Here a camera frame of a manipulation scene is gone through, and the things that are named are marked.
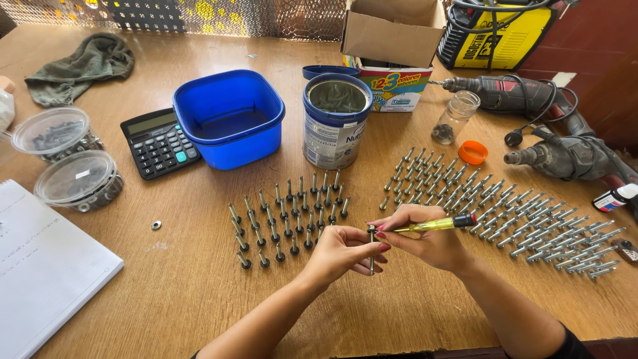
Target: blue lid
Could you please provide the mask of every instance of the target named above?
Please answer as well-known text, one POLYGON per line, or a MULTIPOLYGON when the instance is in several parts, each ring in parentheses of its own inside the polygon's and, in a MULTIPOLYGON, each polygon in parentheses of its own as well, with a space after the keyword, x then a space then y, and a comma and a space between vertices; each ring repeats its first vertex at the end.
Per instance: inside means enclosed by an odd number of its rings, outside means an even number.
POLYGON ((342 73, 343 75, 356 77, 357 79, 361 76, 361 71, 359 69, 347 66, 310 65, 304 66, 301 70, 303 71, 304 79, 306 80, 313 79, 324 73, 342 73))

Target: small bottle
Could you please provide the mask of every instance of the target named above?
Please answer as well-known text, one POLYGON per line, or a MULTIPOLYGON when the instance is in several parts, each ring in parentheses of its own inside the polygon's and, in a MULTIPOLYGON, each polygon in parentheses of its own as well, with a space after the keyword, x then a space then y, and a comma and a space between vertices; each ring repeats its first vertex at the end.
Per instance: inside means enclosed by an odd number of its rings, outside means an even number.
POLYGON ((591 204, 598 211, 609 212, 627 204, 627 202, 636 195, 638 195, 638 185, 631 183, 629 185, 616 188, 615 190, 605 192, 605 194, 594 199, 591 204))
POLYGON ((479 105, 480 99, 476 94, 465 90, 455 93, 432 129, 432 138, 442 144, 454 142, 479 105))

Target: power drill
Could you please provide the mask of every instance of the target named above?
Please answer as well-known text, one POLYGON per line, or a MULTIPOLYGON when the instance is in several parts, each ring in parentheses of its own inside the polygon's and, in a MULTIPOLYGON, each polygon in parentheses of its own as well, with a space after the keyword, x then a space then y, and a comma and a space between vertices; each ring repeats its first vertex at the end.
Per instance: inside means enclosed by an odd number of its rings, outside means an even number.
MULTIPOLYGON (((565 181, 575 178, 600 178, 611 188, 638 183, 638 173, 605 146, 603 140, 595 137, 596 133, 578 111, 573 111, 574 106, 560 90, 556 89, 554 101, 548 103, 554 94, 554 87, 548 84, 512 75, 478 76, 476 79, 454 77, 428 83, 442 85, 452 93, 460 90, 471 91, 480 98, 480 108, 491 112, 516 112, 527 115, 549 106, 547 112, 552 118, 564 116, 561 122, 567 127, 569 136, 558 137, 547 126, 537 126, 532 134, 543 141, 527 149, 507 153, 503 157, 507 164, 530 165, 542 174, 565 181)), ((507 134, 505 143, 510 146, 520 144, 523 140, 521 130, 522 128, 519 128, 507 134)), ((634 219, 638 221, 638 197, 634 197, 631 202, 634 206, 634 219)))

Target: forearm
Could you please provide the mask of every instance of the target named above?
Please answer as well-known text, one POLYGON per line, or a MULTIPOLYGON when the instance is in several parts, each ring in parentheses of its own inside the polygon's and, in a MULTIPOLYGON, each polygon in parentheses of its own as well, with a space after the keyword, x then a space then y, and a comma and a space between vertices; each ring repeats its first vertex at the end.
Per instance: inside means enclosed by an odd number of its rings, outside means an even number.
POLYGON ((303 279, 293 280, 208 343, 197 359, 270 357, 308 305, 324 290, 303 279))
POLYGON ((513 359, 543 359, 565 340, 565 329, 480 259, 455 272, 492 324, 513 359))

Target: cardboard box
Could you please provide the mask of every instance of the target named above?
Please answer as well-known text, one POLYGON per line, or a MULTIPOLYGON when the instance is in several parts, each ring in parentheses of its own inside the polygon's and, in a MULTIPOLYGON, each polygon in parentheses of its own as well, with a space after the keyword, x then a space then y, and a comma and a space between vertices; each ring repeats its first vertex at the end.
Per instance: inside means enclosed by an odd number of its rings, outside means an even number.
POLYGON ((441 0, 355 0, 346 12, 341 53, 429 68, 443 32, 441 0))
POLYGON ((412 112, 434 68, 391 68, 388 63, 344 55, 343 64, 358 68, 359 79, 372 89, 372 111, 412 112))

